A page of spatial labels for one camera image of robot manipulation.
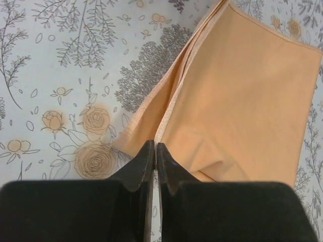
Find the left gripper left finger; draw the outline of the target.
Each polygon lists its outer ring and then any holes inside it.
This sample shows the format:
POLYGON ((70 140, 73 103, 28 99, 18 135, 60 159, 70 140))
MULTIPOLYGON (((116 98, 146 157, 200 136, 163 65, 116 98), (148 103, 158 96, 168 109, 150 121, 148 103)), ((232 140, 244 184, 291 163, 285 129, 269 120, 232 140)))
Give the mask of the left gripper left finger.
POLYGON ((150 241, 154 142, 103 180, 1 188, 1 241, 150 241))

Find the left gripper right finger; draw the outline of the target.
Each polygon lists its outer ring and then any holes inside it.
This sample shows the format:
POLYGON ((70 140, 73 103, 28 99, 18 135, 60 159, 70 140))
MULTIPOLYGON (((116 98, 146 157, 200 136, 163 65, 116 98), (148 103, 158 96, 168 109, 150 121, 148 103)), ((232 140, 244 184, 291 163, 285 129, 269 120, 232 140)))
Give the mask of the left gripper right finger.
POLYGON ((201 182, 157 145, 162 241, 317 241, 300 200, 278 182, 201 182))

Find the orange satin napkin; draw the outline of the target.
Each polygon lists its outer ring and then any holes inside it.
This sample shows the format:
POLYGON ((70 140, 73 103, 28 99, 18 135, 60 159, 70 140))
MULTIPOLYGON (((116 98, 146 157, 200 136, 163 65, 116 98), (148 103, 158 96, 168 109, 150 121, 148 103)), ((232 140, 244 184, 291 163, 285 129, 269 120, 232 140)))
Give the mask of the orange satin napkin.
POLYGON ((154 140, 201 181, 294 186, 321 58, 217 1, 113 147, 154 140))

